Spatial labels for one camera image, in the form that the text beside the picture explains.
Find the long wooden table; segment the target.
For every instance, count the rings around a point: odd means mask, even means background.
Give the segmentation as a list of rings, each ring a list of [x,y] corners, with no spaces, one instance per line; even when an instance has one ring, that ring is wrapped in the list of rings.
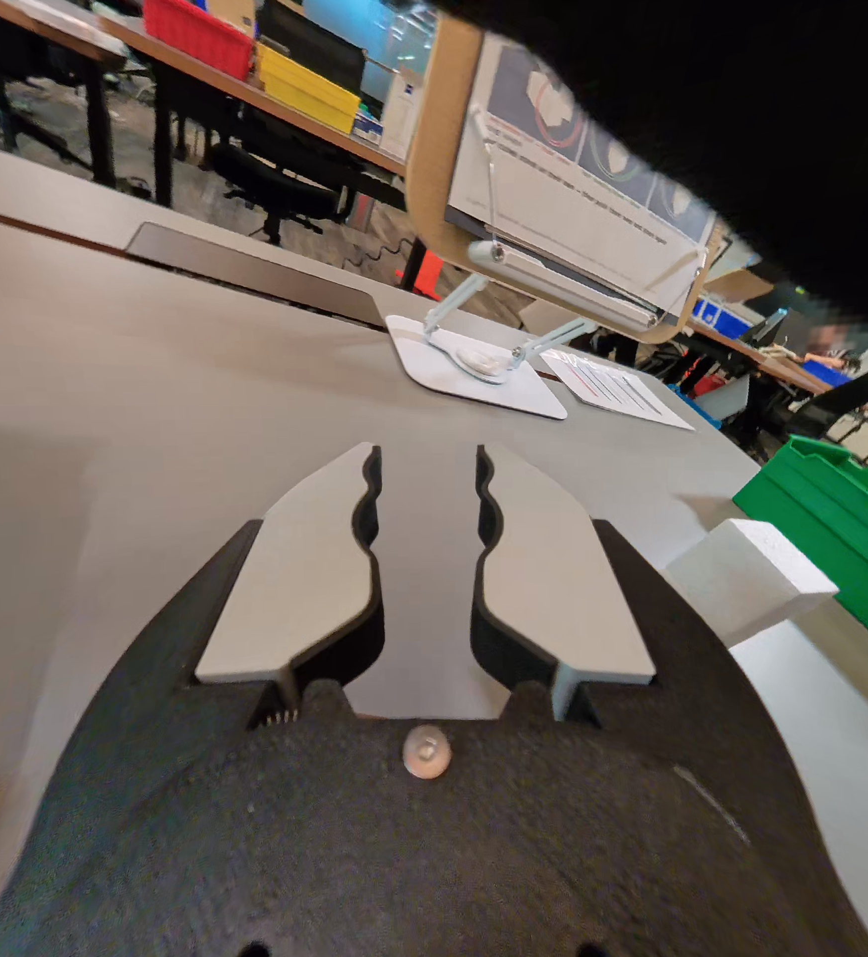
[[[351,193],[362,193],[391,208],[406,210],[404,161],[151,36],[141,18],[124,17],[105,7],[97,16],[99,26],[148,62],[153,72],[154,197],[159,205],[170,208],[173,204],[173,158],[177,144],[172,118],[186,118],[218,134],[250,139],[258,147],[266,147],[271,136],[261,129],[246,127],[243,113],[249,107],[284,127],[300,131],[313,142],[325,144],[332,151],[332,161],[340,165],[335,176],[338,184],[345,185]]]

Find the wooden table with black legs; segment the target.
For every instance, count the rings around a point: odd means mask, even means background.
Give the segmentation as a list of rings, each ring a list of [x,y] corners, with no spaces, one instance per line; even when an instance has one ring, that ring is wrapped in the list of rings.
[[[4,148],[18,153],[19,138],[32,139],[62,162],[90,171],[96,184],[117,187],[105,77],[120,69],[125,59],[119,43],[96,26],[85,8],[69,2],[0,2],[0,135]],[[8,85],[29,84],[34,79],[83,88],[89,160],[12,104]]]

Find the orange plastic object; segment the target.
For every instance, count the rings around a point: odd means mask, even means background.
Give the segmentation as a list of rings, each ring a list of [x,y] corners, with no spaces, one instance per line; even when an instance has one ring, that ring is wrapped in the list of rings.
[[[409,277],[414,280],[411,291],[431,301],[440,302],[441,296],[436,287],[443,266],[442,258],[426,249],[421,250],[420,246],[415,244],[405,264],[410,273]]]

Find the black office chair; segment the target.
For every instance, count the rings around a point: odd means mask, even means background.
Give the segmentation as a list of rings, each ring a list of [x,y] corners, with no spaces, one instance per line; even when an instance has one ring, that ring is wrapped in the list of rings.
[[[280,247],[281,225],[292,221],[304,229],[322,234],[316,223],[343,223],[355,206],[356,194],[348,187],[332,190],[288,176],[248,151],[230,143],[213,147],[213,171],[228,190],[226,199],[241,201],[247,208],[261,209],[266,220],[260,230],[270,245]]]

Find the green plastic bin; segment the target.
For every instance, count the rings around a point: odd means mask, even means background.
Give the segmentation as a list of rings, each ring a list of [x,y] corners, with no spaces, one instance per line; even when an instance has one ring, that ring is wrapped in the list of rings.
[[[772,523],[838,586],[868,629],[868,467],[838,445],[791,437],[732,498]]]

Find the white box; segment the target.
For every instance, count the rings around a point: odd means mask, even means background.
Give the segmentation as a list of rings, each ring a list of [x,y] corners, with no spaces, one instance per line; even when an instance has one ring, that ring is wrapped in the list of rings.
[[[395,71],[384,102],[380,150],[406,161],[424,100],[425,78],[406,66]]]

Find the wooden document stand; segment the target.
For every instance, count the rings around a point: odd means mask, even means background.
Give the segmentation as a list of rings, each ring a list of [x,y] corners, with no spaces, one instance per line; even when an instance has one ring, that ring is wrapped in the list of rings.
[[[466,247],[475,236],[448,222],[444,215],[464,112],[487,34],[458,19],[440,17],[405,182],[407,211],[418,238],[428,251],[446,263],[467,270],[468,276],[456,290],[430,307],[424,320],[388,315],[384,323],[404,371],[416,384],[443,395],[561,421],[567,412],[541,380],[533,361],[546,350],[558,349],[599,326],[632,341],[661,344],[673,339],[692,316],[712,253],[719,242],[720,228],[715,218],[705,267],[693,283],[679,320],[663,320],[642,334],[615,328],[604,319],[592,318],[554,299],[531,294],[525,286],[508,284],[477,271],[466,254]],[[447,324],[452,316],[489,281],[560,307],[567,314],[566,320],[552,331],[513,349],[480,340],[473,333],[449,329]]]

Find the blue plastic bin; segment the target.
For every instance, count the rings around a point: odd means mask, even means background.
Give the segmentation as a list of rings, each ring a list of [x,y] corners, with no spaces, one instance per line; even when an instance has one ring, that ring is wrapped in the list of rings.
[[[740,337],[752,325],[732,307],[706,297],[699,297],[696,300],[692,318],[730,339]]]

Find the printed instruction sheet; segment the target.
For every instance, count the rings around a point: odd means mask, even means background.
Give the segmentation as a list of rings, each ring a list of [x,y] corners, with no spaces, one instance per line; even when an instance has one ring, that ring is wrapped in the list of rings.
[[[487,34],[445,219],[477,271],[642,334],[679,320],[715,214],[588,119],[526,49]]]

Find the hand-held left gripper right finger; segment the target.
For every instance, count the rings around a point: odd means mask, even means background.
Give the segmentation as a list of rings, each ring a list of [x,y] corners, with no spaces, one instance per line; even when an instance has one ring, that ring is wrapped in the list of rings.
[[[482,552],[470,647],[508,692],[541,686],[565,720],[588,684],[644,688],[656,665],[587,509],[502,444],[476,450]]]

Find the wooden table with bins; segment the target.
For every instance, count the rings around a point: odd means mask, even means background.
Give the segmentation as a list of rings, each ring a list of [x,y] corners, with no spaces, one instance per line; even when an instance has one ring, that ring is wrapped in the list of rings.
[[[782,356],[765,355],[760,350],[754,349],[750,344],[731,340],[702,322],[689,319],[685,331],[689,333],[692,347],[698,345],[701,341],[714,344],[731,356],[743,357],[748,360],[762,374],[773,378],[775,381],[802,390],[809,395],[822,395],[834,389],[833,386],[803,370],[798,363]]]

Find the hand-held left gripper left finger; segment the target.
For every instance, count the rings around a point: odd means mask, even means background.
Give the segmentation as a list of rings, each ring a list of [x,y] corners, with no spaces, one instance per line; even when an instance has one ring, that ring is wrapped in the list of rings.
[[[345,686],[384,645],[381,449],[362,442],[302,479],[260,520],[196,669],[202,684],[272,682],[284,709]]]

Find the red plastic bin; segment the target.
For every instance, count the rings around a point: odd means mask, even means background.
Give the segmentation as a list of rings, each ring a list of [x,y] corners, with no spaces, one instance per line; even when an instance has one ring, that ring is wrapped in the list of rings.
[[[249,77],[253,40],[188,1],[144,1],[146,32],[167,46],[241,81]]]

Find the yellow plastic bin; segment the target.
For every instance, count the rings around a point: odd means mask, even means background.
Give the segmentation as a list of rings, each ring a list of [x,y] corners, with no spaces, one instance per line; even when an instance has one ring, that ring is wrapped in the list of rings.
[[[254,51],[261,89],[274,100],[333,130],[352,133],[359,96],[264,43]]]

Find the white foam cube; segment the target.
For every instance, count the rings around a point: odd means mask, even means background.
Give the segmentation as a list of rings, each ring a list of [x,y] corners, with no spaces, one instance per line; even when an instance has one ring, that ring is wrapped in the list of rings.
[[[722,521],[661,574],[728,648],[840,591],[774,524],[750,519]]]

